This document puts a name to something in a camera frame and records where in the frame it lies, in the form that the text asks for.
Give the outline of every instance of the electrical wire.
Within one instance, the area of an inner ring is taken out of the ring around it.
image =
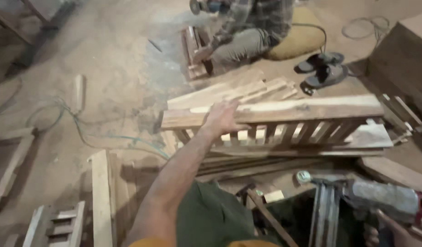
[[[2,105],[0,105],[0,115],[2,114],[2,112],[4,112],[5,110],[7,110],[8,108],[11,107],[11,103],[14,101],[16,95],[21,91],[22,89],[22,79],[20,79],[20,83],[18,84],[15,92],[10,96],[10,98],[8,98]],[[142,142],[150,147],[152,147],[153,149],[155,149],[156,152],[148,150],[148,149],[140,149],[140,148],[115,148],[115,149],[131,149],[131,150],[142,150],[142,151],[146,151],[152,154],[155,154],[165,160],[168,160],[170,158],[170,156],[168,154],[166,154],[164,151],[162,151],[161,149],[159,149],[157,146],[155,146],[153,143],[148,142],[142,138],[139,137],[131,137],[131,136],[124,136],[124,135],[103,135],[103,134],[87,134],[84,133],[84,131],[81,128],[81,124],[86,122],[80,120],[78,118],[77,115],[73,114],[71,112],[71,108],[65,103],[65,101],[58,97],[58,96],[53,96],[53,97],[49,97],[46,99],[41,99],[40,101],[44,101],[44,102],[48,102],[49,104],[44,105],[42,107],[39,107],[38,109],[36,109],[35,111],[33,111],[33,113],[31,113],[29,115],[29,117],[27,118],[27,120],[25,121],[25,126],[29,127],[29,126],[33,126],[33,119],[39,114],[41,113],[43,110],[45,109],[49,109],[49,108],[57,108],[59,110],[59,116],[56,118],[56,120],[48,127],[45,127],[41,130],[38,130],[38,132],[47,132],[50,129],[52,129],[54,126],[56,126],[60,120],[62,119],[62,117],[64,116],[64,113],[67,112],[71,115],[72,119],[74,120],[75,126],[77,128],[77,132],[78,135],[80,137],[80,140],[82,141],[82,143],[84,143],[86,146],[89,146],[91,148],[94,149],[99,149],[100,147],[94,146],[93,144],[88,143],[84,136],[93,136],[93,137],[98,137],[98,138],[115,138],[115,139],[129,139],[132,140],[133,142]]]
[[[362,23],[362,22],[368,22],[371,25],[373,25],[373,30],[368,32],[367,34],[364,34],[364,35],[361,35],[361,36],[351,36],[350,34],[348,34],[347,31],[349,30],[349,28],[352,25],[356,25],[356,24]],[[343,36],[345,36],[349,39],[352,39],[352,40],[362,40],[362,39],[370,37],[371,35],[374,34],[374,37],[376,38],[376,44],[374,45],[374,48],[372,49],[371,53],[368,56],[368,57],[370,57],[373,54],[373,52],[376,50],[379,43],[382,41],[383,36],[385,36],[388,33],[389,26],[390,26],[390,22],[384,16],[360,17],[360,18],[353,19],[349,23],[344,25],[342,27],[341,31],[342,31]],[[348,75],[353,76],[353,77],[367,76],[368,75],[368,67],[369,67],[369,59],[367,59],[367,61],[366,61],[365,70],[362,74],[356,75],[356,74],[352,74],[352,73],[349,72]]]

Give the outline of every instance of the dusty floor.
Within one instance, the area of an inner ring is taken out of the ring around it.
[[[308,6],[327,31],[327,50],[345,54],[346,62],[366,57],[375,44],[372,36],[360,41],[342,36],[341,28],[349,20],[383,15],[393,26],[422,12],[422,0],[314,0]],[[160,111],[166,109],[167,99],[193,90],[182,74],[179,31],[208,19],[205,14],[192,15],[188,0],[88,0],[43,45],[29,70],[0,84],[0,106],[5,103],[0,132],[29,125],[41,130],[0,212],[0,240],[10,233],[24,234],[39,205],[66,207],[81,199],[90,204],[91,166],[86,159],[102,148],[143,166],[164,163],[170,154],[158,132]],[[240,70],[259,68],[268,80],[286,76],[301,82],[304,76],[295,74],[293,65],[305,58],[260,60]],[[77,74],[87,77],[87,94],[85,110],[74,120],[57,102],[70,104]],[[356,78],[348,78],[319,95],[366,92]],[[422,153],[417,157],[422,161]],[[422,171],[422,166],[413,168]]]

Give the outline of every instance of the person's hand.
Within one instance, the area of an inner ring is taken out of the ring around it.
[[[193,64],[198,64],[201,61],[207,60],[212,53],[214,52],[213,48],[211,47],[211,45],[202,47],[198,50],[196,50],[194,52],[194,56],[192,58],[192,63]]]
[[[215,103],[205,117],[205,124],[202,129],[212,133],[215,138],[230,132],[250,129],[247,124],[236,124],[234,113],[238,105],[238,100]]]
[[[384,214],[382,210],[376,212],[379,223],[388,227],[394,237],[395,247],[422,247],[422,242],[414,238],[404,227],[389,216]],[[367,247],[377,247],[379,245],[379,232],[374,227],[365,225],[365,241]]]

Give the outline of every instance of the gray pants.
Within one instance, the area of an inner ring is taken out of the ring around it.
[[[214,65],[240,64],[271,49],[269,35],[262,29],[252,28],[235,33],[231,42],[221,45],[211,55]]]

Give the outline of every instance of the plaid shirt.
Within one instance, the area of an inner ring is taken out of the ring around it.
[[[281,41],[291,29],[293,8],[294,0],[235,0],[211,46],[216,49],[230,42],[235,32],[247,28],[263,29]]]

